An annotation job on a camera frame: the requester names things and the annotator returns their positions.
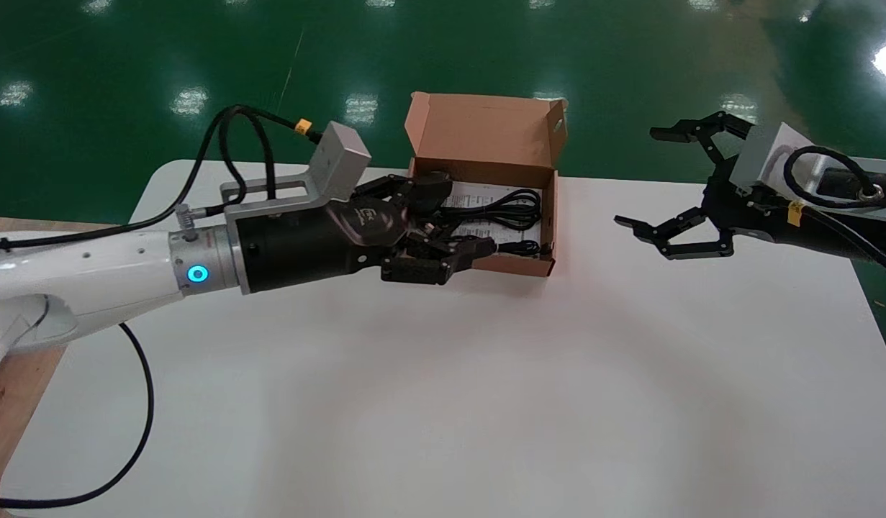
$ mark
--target yellow label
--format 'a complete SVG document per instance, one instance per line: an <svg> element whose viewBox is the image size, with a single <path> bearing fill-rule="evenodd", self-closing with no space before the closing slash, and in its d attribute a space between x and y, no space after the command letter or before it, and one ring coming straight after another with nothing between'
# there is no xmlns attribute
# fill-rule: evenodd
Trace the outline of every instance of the yellow label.
<svg viewBox="0 0 886 518"><path fill-rule="evenodd" d="M804 202L794 200L788 204L788 224L801 227L801 211L804 210Z"/></svg>
<svg viewBox="0 0 886 518"><path fill-rule="evenodd" d="M298 134L305 135L309 129L311 129L312 123L311 121L307 121L304 119L299 119L298 124L295 125L295 132Z"/></svg>

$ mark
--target open box flap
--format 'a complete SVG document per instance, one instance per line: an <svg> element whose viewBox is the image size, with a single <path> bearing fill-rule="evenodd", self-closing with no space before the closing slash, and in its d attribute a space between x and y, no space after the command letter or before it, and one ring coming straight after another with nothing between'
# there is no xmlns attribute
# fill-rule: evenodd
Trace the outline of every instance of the open box flap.
<svg viewBox="0 0 886 518"><path fill-rule="evenodd" d="M566 101L414 92L404 127L417 158L554 168Z"/></svg>

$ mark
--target white table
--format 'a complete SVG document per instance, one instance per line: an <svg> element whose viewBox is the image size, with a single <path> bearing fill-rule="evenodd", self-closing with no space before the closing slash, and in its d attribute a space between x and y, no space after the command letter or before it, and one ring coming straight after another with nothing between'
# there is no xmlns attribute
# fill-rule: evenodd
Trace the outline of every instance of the white table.
<svg viewBox="0 0 886 518"><path fill-rule="evenodd" d="M133 219L188 169L160 168ZM226 180L209 164L189 201ZM143 458L96 501L27 513L886 517L886 348L850 263L741 237L732 258L667 262L612 222L701 190L561 179L547 280L371 269L137 318L157 388ZM123 334L72 344L2 496L90 491L143 419Z"/></svg>

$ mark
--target cardboard box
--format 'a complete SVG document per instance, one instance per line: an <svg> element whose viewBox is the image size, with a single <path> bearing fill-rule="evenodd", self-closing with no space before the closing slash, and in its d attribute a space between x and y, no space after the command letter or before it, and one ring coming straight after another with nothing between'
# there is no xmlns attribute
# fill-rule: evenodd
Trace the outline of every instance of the cardboard box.
<svg viewBox="0 0 886 518"><path fill-rule="evenodd" d="M564 142L567 101L482 95L411 94L404 127L414 158L410 175L445 171L453 180L542 190L543 248L538 258L493 255L473 268L523 276L548 276L554 268L558 201L555 164Z"/></svg>

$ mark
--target green floor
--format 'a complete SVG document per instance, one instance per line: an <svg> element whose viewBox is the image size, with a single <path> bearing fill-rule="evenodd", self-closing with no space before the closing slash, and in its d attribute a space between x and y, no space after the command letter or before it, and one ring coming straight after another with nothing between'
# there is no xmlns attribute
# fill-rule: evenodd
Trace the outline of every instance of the green floor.
<svg viewBox="0 0 886 518"><path fill-rule="evenodd" d="M377 166L407 164L413 91L567 98L569 176L704 181L647 128L722 107L886 158L884 46L886 0L0 2L0 215L123 222L235 102L354 125ZM886 337L886 274L856 267Z"/></svg>

